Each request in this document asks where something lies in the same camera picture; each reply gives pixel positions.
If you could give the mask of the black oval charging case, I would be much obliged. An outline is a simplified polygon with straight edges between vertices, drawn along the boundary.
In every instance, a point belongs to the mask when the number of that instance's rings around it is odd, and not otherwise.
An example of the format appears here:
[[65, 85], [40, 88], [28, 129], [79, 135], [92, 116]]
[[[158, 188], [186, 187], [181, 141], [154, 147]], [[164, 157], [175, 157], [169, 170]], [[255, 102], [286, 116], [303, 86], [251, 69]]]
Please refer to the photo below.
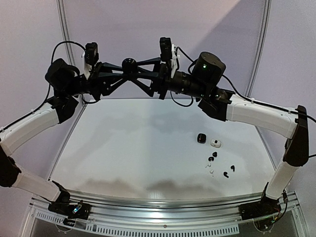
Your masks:
[[132, 58], [126, 58], [121, 64], [122, 72], [125, 75], [135, 75], [138, 73], [137, 62]]

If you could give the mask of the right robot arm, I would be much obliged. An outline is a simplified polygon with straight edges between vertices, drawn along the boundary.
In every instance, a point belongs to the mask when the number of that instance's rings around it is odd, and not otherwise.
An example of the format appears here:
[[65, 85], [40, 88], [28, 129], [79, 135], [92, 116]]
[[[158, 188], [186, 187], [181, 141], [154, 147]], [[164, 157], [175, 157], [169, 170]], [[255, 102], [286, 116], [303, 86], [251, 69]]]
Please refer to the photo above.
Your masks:
[[202, 52], [195, 60], [191, 74], [177, 71], [177, 60], [171, 54], [162, 58], [122, 63], [124, 72], [148, 95], [155, 92], [164, 98], [174, 91], [200, 99], [198, 107], [209, 117], [221, 121], [236, 121], [258, 126], [284, 136], [285, 151], [271, 180], [266, 184], [261, 200], [255, 205], [259, 215], [266, 215], [278, 203], [295, 171], [309, 159], [309, 129], [306, 108], [291, 110], [246, 98], [236, 90], [217, 87], [224, 77], [225, 64], [214, 54]]

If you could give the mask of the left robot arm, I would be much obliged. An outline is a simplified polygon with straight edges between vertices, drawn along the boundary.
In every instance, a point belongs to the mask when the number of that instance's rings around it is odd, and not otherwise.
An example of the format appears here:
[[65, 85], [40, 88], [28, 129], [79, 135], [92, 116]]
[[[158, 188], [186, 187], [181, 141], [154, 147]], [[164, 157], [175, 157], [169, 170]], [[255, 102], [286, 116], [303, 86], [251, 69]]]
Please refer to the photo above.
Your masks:
[[53, 203], [62, 214], [70, 214], [74, 207], [69, 192], [59, 183], [23, 169], [12, 154], [41, 132], [70, 119], [78, 105], [78, 95], [87, 93], [98, 101], [102, 95], [112, 93], [126, 81], [134, 79], [137, 71], [126, 63], [121, 69], [97, 63], [90, 72], [81, 74], [77, 67], [61, 58], [52, 62], [45, 79], [53, 87], [54, 95], [39, 108], [0, 130], [1, 187], [28, 191]]

